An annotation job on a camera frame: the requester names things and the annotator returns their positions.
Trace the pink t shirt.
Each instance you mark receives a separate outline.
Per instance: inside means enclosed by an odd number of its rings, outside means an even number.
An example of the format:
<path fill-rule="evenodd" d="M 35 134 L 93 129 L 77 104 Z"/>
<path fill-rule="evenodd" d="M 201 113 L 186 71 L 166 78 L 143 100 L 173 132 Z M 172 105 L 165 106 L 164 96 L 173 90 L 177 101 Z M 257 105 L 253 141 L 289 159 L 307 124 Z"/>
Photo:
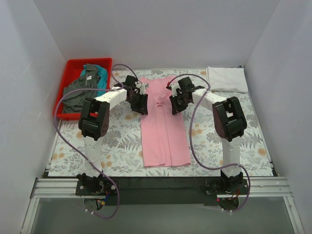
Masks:
<path fill-rule="evenodd" d="M 185 123 L 182 114 L 172 114 L 166 88 L 173 77 L 147 79 L 147 115 L 140 117 L 143 165 L 150 167 L 178 167 L 191 164 Z"/>

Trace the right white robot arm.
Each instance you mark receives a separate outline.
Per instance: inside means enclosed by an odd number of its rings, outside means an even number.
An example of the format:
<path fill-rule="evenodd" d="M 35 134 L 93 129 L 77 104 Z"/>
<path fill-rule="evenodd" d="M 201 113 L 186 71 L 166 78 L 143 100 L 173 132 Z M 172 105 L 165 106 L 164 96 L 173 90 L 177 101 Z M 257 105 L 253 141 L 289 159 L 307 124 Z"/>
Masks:
<path fill-rule="evenodd" d="M 178 75 L 168 82 L 172 114 L 176 115 L 186 110 L 190 103 L 210 110 L 213 113 L 214 128 L 222 142 L 223 166 L 218 167 L 220 176 L 213 178 L 204 185 L 204 190 L 210 193 L 238 192 L 245 182 L 243 176 L 246 170 L 240 163 L 240 146 L 247 121 L 237 97 L 225 98 L 211 92 L 210 86 L 195 86 L 190 75 Z"/>

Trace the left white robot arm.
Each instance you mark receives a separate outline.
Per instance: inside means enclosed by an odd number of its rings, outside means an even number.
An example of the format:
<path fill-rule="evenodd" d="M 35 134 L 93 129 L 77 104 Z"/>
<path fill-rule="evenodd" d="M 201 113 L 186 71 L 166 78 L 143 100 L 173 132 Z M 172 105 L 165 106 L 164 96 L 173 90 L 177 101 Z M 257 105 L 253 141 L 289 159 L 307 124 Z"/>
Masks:
<path fill-rule="evenodd" d="M 121 102 L 128 102 L 132 111 L 147 115 L 147 83 L 142 83 L 134 76 L 127 76 L 121 84 L 116 84 L 105 94 L 86 98 L 83 103 L 78 128 L 81 130 L 85 146 L 85 171 L 77 175 L 82 186 L 91 194 L 102 194 L 111 186 L 101 174 L 101 142 L 109 128 L 110 111 Z"/>

